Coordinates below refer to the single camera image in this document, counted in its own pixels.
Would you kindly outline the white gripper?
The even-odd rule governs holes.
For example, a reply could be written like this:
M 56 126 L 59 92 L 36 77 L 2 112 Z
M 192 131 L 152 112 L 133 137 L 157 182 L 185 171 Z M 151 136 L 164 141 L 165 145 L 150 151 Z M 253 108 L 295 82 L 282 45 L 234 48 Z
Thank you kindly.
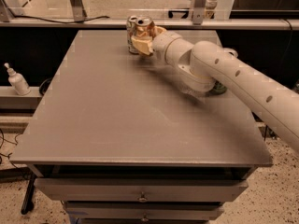
M 161 26 L 155 27 L 155 36 L 152 40 L 150 36 L 137 37 L 133 35 L 131 37 L 133 46 L 142 54 L 150 56 L 153 51 L 156 57 L 165 62 L 166 52 L 168 47 L 175 41 L 181 38 L 181 35 L 173 32 L 166 31 Z

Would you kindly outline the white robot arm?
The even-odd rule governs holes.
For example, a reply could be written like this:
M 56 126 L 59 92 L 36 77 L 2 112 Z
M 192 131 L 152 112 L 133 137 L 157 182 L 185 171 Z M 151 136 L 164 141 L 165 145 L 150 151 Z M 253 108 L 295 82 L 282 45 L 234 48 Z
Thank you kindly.
M 240 61 L 213 42 L 193 44 L 183 36 L 155 27 L 137 31 L 132 45 L 176 68 L 190 88 L 207 93 L 220 82 L 293 150 L 299 152 L 299 94 Z

